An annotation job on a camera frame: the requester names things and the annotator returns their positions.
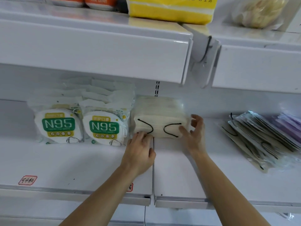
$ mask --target red-bordered sticker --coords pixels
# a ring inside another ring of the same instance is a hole
[[[129,188],[128,188],[128,190],[126,192],[132,192],[133,191],[133,186],[134,186],[133,183],[130,184],[130,186],[129,186]]]
[[[31,186],[36,179],[38,178],[38,176],[33,176],[33,175],[25,175],[20,182],[18,183],[18,185],[23,185],[23,186]]]

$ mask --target yellow package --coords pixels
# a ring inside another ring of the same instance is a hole
[[[126,0],[129,15],[191,24],[208,24],[217,0]]]

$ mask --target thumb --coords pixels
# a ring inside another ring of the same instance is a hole
[[[153,148],[150,148],[148,157],[149,157],[150,163],[153,164],[155,162],[155,158],[156,158],[156,152],[154,151]]]
[[[184,138],[187,138],[189,136],[188,131],[186,130],[186,128],[184,128],[184,126],[180,126],[179,127],[180,132],[182,133]]]

